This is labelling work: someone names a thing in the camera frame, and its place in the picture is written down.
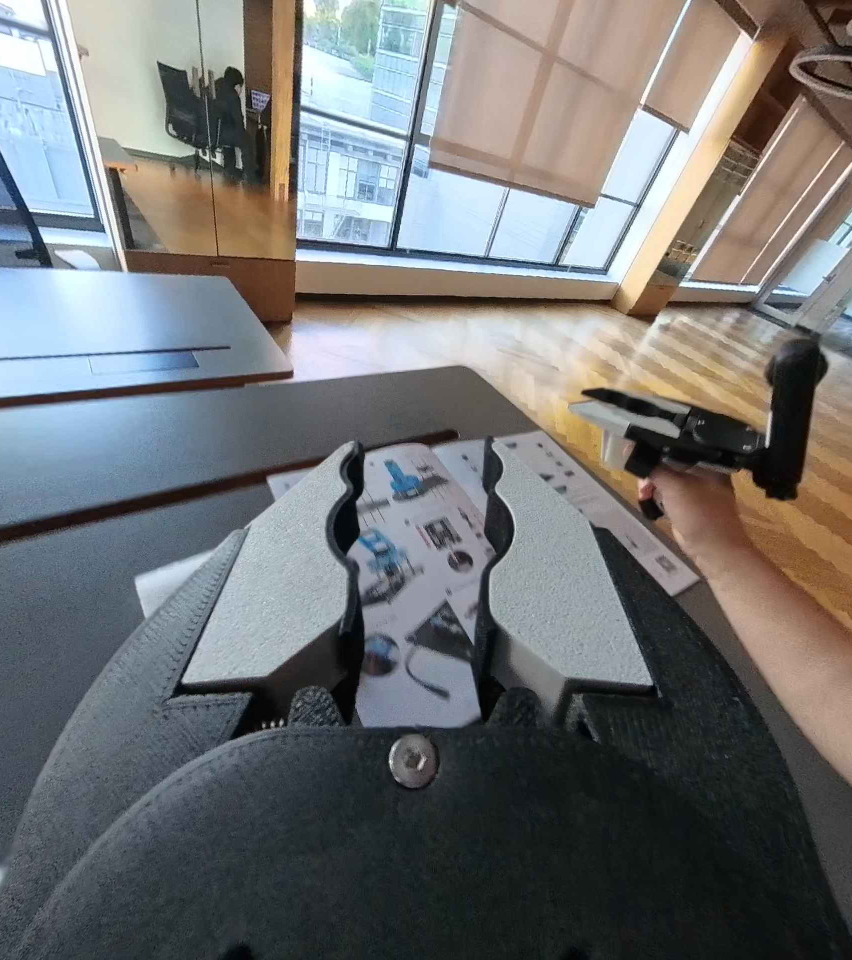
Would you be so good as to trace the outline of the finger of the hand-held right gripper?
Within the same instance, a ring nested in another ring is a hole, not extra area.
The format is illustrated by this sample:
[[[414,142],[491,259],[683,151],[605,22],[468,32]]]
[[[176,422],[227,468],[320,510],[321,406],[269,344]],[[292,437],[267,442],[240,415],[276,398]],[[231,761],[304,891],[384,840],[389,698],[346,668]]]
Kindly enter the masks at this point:
[[[568,410],[617,439],[650,446],[696,441],[693,407],[658,394],[609,388],[584,390]]]

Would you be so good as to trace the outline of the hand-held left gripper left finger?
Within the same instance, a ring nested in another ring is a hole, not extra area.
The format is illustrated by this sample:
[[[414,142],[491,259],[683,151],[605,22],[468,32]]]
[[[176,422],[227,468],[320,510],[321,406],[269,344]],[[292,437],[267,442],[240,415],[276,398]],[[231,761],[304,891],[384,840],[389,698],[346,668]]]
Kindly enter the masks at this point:
[[[349,441],[250,522],[181,678],[290,707],[306,687],[355,707],[364,628],[357,563],[364,450]]]

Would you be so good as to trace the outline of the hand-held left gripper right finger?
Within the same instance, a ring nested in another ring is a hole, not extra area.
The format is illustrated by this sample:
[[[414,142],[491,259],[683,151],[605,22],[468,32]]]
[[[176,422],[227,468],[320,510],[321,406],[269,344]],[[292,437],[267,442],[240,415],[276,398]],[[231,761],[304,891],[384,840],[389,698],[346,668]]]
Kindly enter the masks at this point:
[[[624,602],[587,519],[505,442],[488,438],[473,675],[480,704],[496,687],[531,691],[544,710],[576,694],[655,691]]]

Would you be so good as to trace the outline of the person's right forearm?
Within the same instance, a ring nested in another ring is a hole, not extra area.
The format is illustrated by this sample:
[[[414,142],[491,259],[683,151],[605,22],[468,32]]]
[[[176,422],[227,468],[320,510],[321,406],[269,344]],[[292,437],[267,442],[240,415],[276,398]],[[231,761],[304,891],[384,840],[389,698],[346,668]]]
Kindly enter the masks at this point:
[[[770,690],[852,786],[852,632],[743,532],[682,534]]]

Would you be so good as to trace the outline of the background grey desk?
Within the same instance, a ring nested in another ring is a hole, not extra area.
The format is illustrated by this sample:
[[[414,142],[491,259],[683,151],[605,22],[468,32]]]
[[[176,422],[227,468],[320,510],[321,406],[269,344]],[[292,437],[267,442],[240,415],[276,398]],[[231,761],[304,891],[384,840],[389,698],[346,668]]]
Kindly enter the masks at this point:
[[[292,373],[225,278],[0,268],[0,408]]]

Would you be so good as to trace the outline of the person's right hand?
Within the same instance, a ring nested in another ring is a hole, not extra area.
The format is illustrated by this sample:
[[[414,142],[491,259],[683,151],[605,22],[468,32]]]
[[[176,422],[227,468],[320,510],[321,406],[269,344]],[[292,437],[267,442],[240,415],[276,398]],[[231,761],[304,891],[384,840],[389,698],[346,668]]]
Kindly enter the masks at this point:
[[[672,536],[702,573],[725,568],[752,552],[730,475],[700,468],[680,472],[660,465],[637,481],[640,502],[654,501]]]

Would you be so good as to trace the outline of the white foam tray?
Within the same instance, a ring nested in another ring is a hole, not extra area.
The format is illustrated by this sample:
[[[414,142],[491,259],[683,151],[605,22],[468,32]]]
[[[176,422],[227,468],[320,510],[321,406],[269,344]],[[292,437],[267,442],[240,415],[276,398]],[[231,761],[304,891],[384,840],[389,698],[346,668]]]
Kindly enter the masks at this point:
[[[203,551],[136,575],[133,583],[143,619],[153,616],[215,552]]]

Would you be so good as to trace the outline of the printed instruction sheet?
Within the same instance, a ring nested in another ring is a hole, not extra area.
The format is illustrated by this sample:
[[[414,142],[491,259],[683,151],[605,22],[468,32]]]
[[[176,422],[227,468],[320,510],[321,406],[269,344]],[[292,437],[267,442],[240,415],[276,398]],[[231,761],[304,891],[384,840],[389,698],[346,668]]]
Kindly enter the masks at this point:
[[[358,723],[462,727],[480,717],[472,680],[483,534],[484,441],[393,445],[365,456],[359,568],[365,630]]]

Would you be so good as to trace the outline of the large office windows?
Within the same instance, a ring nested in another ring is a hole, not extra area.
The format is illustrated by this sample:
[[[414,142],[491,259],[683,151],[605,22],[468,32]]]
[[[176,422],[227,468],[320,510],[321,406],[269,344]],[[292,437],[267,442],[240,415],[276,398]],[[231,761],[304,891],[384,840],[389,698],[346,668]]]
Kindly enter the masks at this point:
[[[852,187],[852,102],[790,74],[852,2],[0,2],[0,147],[52,234],[296,293],[444,274],[771,282]],[[248,145],[165,132],[156,62],[244,78]]]

